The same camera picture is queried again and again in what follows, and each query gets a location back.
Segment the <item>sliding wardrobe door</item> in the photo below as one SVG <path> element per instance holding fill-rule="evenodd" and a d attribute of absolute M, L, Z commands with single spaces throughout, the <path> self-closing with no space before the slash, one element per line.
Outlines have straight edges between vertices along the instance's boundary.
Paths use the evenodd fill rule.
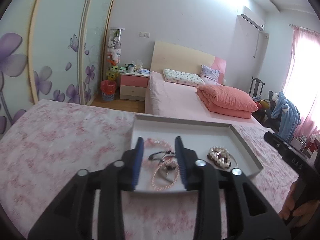
<path fill-rule="evenodd" d="M 0 20 L 0 139 L 32 105 L 28 35 L 36 0 L 12 0 Z"/>
<path fill-rule="evenodd" d="M 84 104 L 89 104 L 100 84 L 103 45 L 111 0 L 90 0 L 83 28 L 85 51 L 81 55 Z"/>
<path fill-rule="evenodd" d="M 30 30 L 35 101 L 80 104 L 78 54 L 86 0 L 38 0 Z"/>

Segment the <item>wooden floor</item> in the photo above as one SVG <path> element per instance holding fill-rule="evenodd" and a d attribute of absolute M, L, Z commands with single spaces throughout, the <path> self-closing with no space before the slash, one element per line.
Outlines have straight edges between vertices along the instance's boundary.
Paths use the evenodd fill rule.
<path fill-rule="evenodd" d="M 115 94 L 115 99 L 110 102 L 102 100 L 102 97 L 99 94 L 91 103 L 91 106 L 144 114 L 144 101 L 120 99 L 119 91 Z"/>

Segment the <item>human hand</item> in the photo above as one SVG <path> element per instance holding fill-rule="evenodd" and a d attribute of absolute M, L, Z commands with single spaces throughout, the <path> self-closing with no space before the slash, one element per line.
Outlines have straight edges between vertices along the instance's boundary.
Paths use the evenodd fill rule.
<path fill-rule="evenodd" d="M 295 201 L 292 195 L 296 189 L 296 186 L 297 182 L 295 181 L 294 183 L 292 183 L 287 198 L 284 201 L 282 210 L 279 212 L 279 216 L 281 219 L 287 220 L 290 216 L 290 212 L 294 209 Z M 303 205 L 298 207 L 292 214 L 294 217 L 301 216 L 299 221 L 295 224 L 295 227 L 305 226 L 312 218 L 319 204 L 319 200 L 310 200 L 307 203 L 304 203 Z"/>

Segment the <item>black device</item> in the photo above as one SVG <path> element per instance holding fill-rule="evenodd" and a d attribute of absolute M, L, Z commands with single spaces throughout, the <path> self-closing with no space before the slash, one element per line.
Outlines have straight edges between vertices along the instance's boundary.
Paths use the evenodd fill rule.
<path fill-rule="evenodd" d="M 134 191 L 143 156 L 143 139 L 135 149 L 104 170 L 79 170 L 49 204 L 29 232 L 28 240 L 92 239 L 94 192 L 100 189 L 98 240 L 124 240 L 120 191 Z M 175 139 L 181 181 L 198 190 L 194 240 L 221 240 L 219 189 L 227 208 L 227 240 L 290 240 L 290 232 L 260 191 L 240 169 L 215 169 Z"/>
<path fill-rule="evenodd" d="M 320 199 L 320 154 L 318 154 L 314 163 L 310 163 L 307 157 L 277 134 L 266 132 L 264 139 L 279 152 L 282 159 L 300 176 L 295 192 L 293 193 L 295 207 L 292 210 L 290 217 L 284 221 L 291 232 L 292 239 L 319 239 L 320 206 L 317 208 L 308 224 L 303 227 L 294 227 L 300 217 L 293 217 L 292 213 L 309 200 Z"/>

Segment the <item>pink bed sheet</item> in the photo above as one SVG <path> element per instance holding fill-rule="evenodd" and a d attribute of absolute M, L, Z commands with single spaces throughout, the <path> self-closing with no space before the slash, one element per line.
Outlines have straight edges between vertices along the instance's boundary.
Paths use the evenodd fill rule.
<path fill-rule="evenodd" d="M 172 118 L 262 127 L 253 116 L 244 119 L 210 112 L 196 90 L 195 87 L 165 82 L 162 74 L 151 72 L 145 112 Z"/>
<path fill-rule="evenodd" d="M 0 202 L 26 237 L 79 169 L 97 171 L 130 147 L 135 113 L 41 100 L 0 141 Z M 264 169 L 252 180 L 278 212 L 297 174 L 263 139 L 264 127 L 234 125 Z M 223 237 L 226 237 L 221 196 Z M 122 193 L 126 240 L 193 239 L 197 193 Z M 96 223 L 93 238 L 96 239 Z"/>

